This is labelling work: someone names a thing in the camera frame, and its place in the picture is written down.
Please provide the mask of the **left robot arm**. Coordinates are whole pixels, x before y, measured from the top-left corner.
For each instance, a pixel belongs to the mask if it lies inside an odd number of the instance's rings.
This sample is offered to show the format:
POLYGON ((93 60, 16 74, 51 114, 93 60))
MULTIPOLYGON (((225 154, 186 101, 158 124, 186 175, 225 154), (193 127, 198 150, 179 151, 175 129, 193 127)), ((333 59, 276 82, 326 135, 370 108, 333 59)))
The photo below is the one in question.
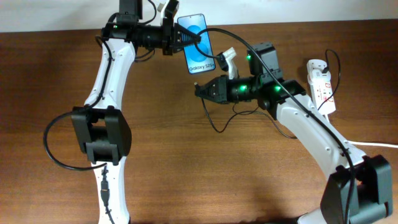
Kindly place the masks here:
POLYGON ((159 26, 143 23, 141 1, 120 1, 119 11, 102 28, 102 59, 95 84, 72 123, 79 147, 95 173, 100 223, 130 223, 126 205, 124 167, 131 150, 131 129, 122 114, 127 75, 139 47, 173 55, 200 36, 175 23, 178 1, 160 10, 159 26))

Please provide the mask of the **blue Samsung Galaxy smartphone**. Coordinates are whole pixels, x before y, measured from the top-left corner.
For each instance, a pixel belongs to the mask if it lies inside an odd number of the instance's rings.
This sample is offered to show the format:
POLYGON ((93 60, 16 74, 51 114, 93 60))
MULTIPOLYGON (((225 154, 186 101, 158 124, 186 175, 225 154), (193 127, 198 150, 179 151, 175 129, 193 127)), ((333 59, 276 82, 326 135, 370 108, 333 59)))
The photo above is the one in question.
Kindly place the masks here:
MULTIPOLYGON (((190 16, 182 16, 177 19, 177 23, 188 29, 194 34, 207 28, 206 20, 203 14, 194 14, 190 16)), ((201 41, 197 43, 197 47, 206 55, 213 55, 210 38, 207 32, 202 33, 201 41)), ((216 68, 215 60, 200 53, 195 44, 184 48, 185 59, 189 74, 196 75, 198 73, 209 72, 216 68)))

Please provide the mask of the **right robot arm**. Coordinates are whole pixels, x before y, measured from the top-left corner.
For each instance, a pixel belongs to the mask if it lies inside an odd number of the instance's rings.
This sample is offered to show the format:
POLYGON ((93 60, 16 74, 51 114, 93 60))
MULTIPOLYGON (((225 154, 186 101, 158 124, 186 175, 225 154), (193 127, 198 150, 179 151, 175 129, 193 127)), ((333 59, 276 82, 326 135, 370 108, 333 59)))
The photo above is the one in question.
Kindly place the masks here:
POLYGON ((374 223, 393 213, 392 168, 382 156, 369 157, 346 140, 317 110, 295 80, 276 77, 253 47, 250 66, 264 73, 252 76, 222 75, 196 85, 202 100, 228 104, 257 100, 260 108, 290 130, 316 160, 327 184, 320 206, 280 223, 374 223))

